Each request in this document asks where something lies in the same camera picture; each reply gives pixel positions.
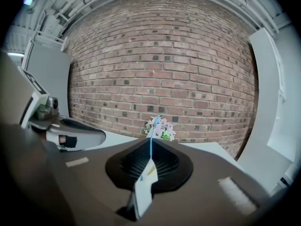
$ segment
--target white ceiling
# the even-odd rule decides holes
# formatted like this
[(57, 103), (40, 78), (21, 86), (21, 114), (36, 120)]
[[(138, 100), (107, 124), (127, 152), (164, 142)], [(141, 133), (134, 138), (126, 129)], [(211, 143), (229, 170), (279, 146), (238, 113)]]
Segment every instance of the white ceiling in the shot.
[[(75, 7), (80, 7), (80, 0), (78, 0), (64, 13), (59, 14), (59, 11), (70, 1), (71, 0), (34, 0), (30, 6), (23, 5), (7, 33), (3, 49), (6, 51), (24, 53), (28, 41), (35, 30), (41, 30), (54, 36), (59, 36), (68, 26), (78, 21), (81, 17), (112, 0), (93, 0), (89, 6), (80, 10), (76, 15), (69, 17), (69, 13)], [(246, 8), (242, 9), (241, 7), (243, 6), (239, 4), (238, 1), (212, 1), (232, 10), (232, 12), (235, 12), (254, 29), (263, 27), (262, 22), (256, 17), (251, 17), (250, 11)], [(281, 6), (276, 0), (259, 1), (272, 19), (277, 18), (283, 13)]]

